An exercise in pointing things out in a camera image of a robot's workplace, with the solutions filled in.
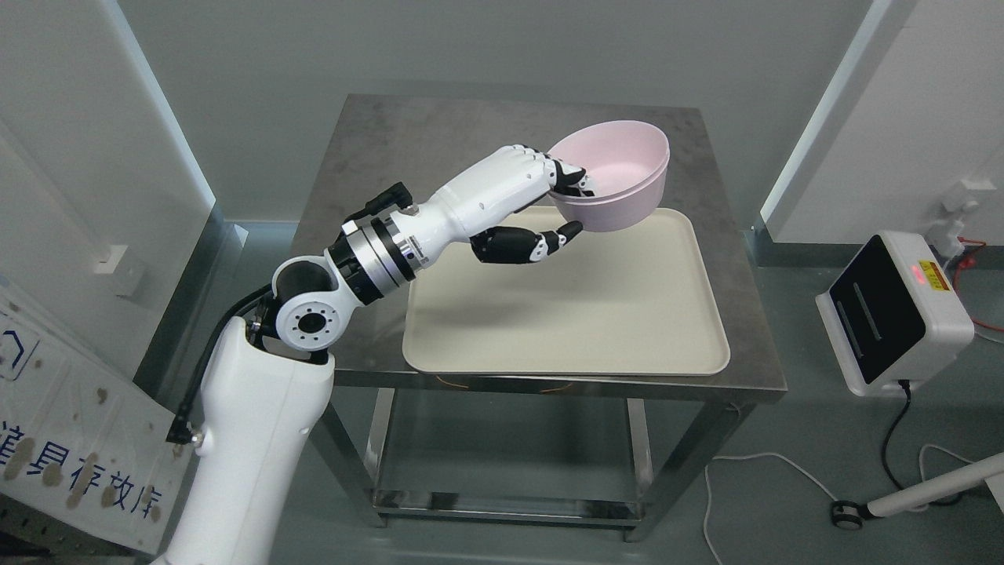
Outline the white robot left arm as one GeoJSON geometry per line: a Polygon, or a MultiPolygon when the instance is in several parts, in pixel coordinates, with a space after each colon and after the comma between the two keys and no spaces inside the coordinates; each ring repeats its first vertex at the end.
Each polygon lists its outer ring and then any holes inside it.
{"type": "Polygon", "coordinates": [[[380,218],[413,208],[402,183],[347,216],[320,255],[284,261],[213,330],[166,434],[193,446],[198,466],[158,564],[265,564],[293,475],[329,406],[331,344],[352,312],[415,279],[415,257],[380,218]]]}

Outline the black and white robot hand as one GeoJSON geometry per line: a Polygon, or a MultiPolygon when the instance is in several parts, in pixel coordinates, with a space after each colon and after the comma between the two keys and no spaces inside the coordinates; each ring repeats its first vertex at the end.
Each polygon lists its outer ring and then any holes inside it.
{"type": "Polygon", "coordinates": [[[584,229],[580,221],[543,231],[502,225],[550,193],[592,196],[592,181],[580,166],[524,144],[506,144],[442,185],[416,211],[394,211],[390,218],[424,268],[449,244],[462,242],[487,264],[530,264],[555,254],[584,229]]]}

